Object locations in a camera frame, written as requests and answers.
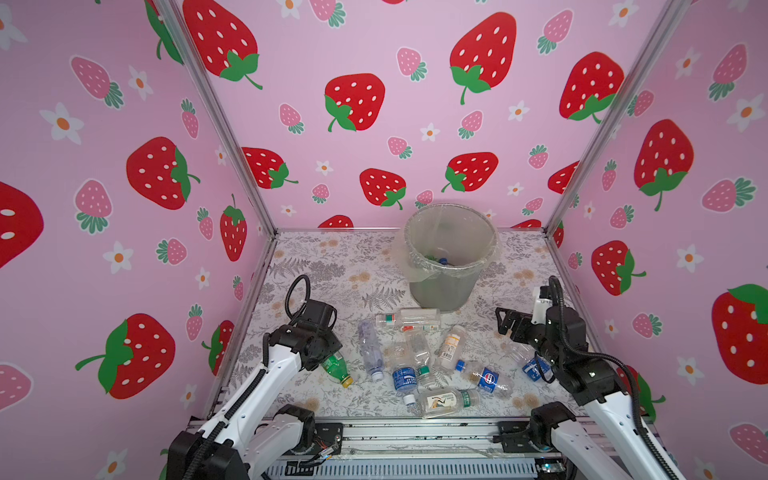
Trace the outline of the clear water bottle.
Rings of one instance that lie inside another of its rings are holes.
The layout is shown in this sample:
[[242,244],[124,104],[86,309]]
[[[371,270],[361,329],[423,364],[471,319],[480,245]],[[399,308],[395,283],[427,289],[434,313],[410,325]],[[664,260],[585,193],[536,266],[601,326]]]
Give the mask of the clear water bottle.
[[358,337],[363,364],[373,381],[384,379],[384,358],[378,340],[375,324],[364,320],[358,326]]

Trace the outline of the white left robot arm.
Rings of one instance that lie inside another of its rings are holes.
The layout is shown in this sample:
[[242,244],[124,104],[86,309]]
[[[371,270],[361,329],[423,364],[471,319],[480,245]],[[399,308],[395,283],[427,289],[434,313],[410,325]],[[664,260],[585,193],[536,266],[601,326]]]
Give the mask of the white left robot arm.
[[246,382],[200,429],[172,441],[168,479],[258,479],[285,453],[317,446],[315,414],[286,405],[270,421],[267,411],[302,371],[311,372],[337,353],[336,309],[308,300],[289,322],[263,337],[262,362]]

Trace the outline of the clear crushed bottle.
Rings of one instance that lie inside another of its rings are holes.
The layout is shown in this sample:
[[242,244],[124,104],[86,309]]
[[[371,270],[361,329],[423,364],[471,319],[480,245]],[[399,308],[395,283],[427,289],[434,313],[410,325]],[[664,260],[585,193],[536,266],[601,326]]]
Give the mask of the clear crushed bottle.
[[415,371],[418,377],[431,373],[431,349],[423,330],[411,329],[405,332],[406,340],[413,355]]

